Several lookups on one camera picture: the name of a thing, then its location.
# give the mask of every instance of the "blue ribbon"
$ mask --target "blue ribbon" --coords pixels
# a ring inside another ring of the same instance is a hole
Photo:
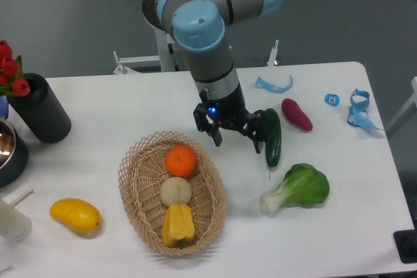
[[[291,75],[289,76],[289,84],[286,87],[275,86],[274,84],[268,83],[264,81],[263,79],[261,79],[260,77],[258,77],[255,83],[255,87],[266,89],[267,91],[275,92],[276,94],[282,94],[290,90],[293,84],[294,84],[294,80]]]
[[[354,96],[361,96],[365,99],[360,102],[355,102],[353,100]],[[347,117],[347,122],[353,127],[359,128],[368,128],[372,130],[383,130],[382,128],[376,127],[374,123],[367,117],[366,108],[369,107],[369,98],[370,95],[367,91],[355,89],[351,94],[351,107],[349,108],[349,115]]]

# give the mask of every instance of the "yellow fruit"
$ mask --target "yellow fruit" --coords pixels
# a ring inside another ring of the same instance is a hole
[[[81,233],[91,232],[100,224],[100,212],[81,199],[61,199],[50,208],[50,216],[68,228]]]

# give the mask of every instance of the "black cylinder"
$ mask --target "black cylinder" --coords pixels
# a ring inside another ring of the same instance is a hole
[[[31,88],[27,96],[8,96],[7,100],[34,135],[44,143],[56,143],[71,130],[71,120],[44,77],[25,74]]]

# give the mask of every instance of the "white bottle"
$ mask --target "white bottle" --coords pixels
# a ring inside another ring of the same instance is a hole
[[[0,199],[0,236],[12,242],[22,241],[32,229],[31,220]]]

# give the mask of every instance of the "plastic fruit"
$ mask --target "plastic fruit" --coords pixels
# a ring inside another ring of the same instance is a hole
[[[165,157],[165,168],[174,176],[184,177],[192,173],[197,160],[187,146],[174,146]]]
[[[58,200],[51,206],[50,216],[80,233],[94,231],[100,225],[100,212],[81,199]]]
[[[311,120],[294,100],[288,98],[284,99],[281,104],[281,109],[285,117],[300,129],[305,132],[313,130],[313,123],[311,123]]]

